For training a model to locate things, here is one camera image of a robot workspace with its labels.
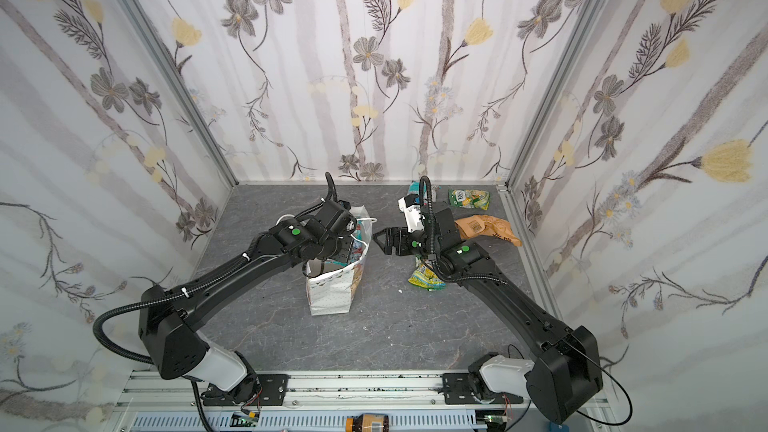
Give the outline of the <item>teal pink Fox's candy bag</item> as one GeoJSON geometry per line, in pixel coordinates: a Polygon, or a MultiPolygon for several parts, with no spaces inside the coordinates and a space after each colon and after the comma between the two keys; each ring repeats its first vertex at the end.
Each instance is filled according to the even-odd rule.
{"type": "Polygon", "coordinates": [[[366,256],[372,237],[373,224],[376,221],[376,218],[371,217],[363,217],[357,220],[356,229],[352,235],[353,244],[350,255],[352,262],[360,261],[366,256]]]}

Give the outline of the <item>white patterned paper bag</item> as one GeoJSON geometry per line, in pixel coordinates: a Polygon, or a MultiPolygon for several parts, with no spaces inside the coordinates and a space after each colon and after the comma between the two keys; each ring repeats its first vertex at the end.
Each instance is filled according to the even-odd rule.
{"type": "MultiPolygon", "coordinates": [[[[373,218],[365,206],[353,206],[352,214],[358,220],[373,218]]],[[[356,290],[362,280],[366,256],[357,262],[310,260],[303,268],[305,289],[312,316],[348,313],[356,290]]]]}

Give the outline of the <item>orange snack bag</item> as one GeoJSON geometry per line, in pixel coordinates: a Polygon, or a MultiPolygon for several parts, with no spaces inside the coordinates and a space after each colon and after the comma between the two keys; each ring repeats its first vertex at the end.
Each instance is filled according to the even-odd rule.
{"type": "Polygon", "coordinates": [[[463,240],[479,236],[488,236],[509,242],[516,247],[522,246],[521,239],[512,231],[510,223],[489,215],[474,215],[455,220],[455,225],[463,240]]]}

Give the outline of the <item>green Fox's candy bag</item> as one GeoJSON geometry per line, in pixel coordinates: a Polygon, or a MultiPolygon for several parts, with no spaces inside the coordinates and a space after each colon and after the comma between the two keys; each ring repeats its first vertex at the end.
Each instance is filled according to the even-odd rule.
{"type": "Polygon", "coordinates": [[[490,193],[477,189],[450,189],[450,205],[457,208],[487,210],[490,205],[490,193]]]}

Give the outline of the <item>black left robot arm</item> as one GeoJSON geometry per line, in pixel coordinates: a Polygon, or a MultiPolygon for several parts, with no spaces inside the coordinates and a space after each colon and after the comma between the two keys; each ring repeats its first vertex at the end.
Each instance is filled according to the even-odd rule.
{"type": "Polygon", "coordinates": [[[328,177],[326,183],[326,196],[319,203],[279,220],[221,266],[171,289],[154,285],[140,301],[98,316],[92,324],[96,340],[116,355],[155,366],[164,380],[206,382],[210,392],[236,405],[255,401],[263,387],[253,367],[241,354],[206,338],[201,329],[259,283],[341,251],[357,220],[349,203],[339,200],[333,179],[328,177]],[[143,352],[118,345],[104,330],[109,320],[132,312],[139,315],[143,352]]]}

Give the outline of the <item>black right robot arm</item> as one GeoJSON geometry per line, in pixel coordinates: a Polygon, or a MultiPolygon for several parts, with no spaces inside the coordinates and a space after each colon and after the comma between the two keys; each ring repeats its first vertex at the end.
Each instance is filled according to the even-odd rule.
{"type": "Polygon", "coordinates": [[[539,306],[502,273],[482,246],[462,238],[449,205],[434,199],[428,176],[419,179],[417,193],[401,199],[400,209],[405,226],[388,227],[373,236],[382,252],[414,256],[440,281],[465,288],[529,350],[527,359],[496,354],[477,361],[474,373],[481,387],[524,398],[556,424],[580,413],[612,376],[600,363],[595,336],[539,306]]]}

